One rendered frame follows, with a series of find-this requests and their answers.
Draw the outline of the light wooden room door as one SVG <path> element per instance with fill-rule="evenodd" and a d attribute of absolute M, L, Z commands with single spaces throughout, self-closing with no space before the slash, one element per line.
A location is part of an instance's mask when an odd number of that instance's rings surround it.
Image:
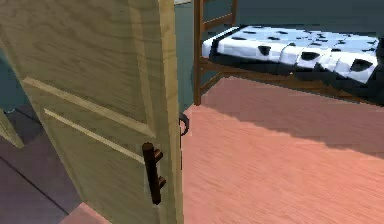
<path fill-rule="evenodd" d="M 184 224 L 173 0 L 0 0 L 0 42 L 81 199 Z M 163 152 L 152 203 L 142 145 Z"/>

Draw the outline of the wooden bed with spotted cover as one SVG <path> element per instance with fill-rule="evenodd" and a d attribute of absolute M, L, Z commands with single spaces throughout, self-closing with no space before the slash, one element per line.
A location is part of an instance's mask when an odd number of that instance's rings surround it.
<path fill-rule="evenodd" d="M 384 106 L 384 38 L 244 24 L 231 11 L 206 21 L 194 9 L 194 103 L 223 77 L 281 85 Z"/>

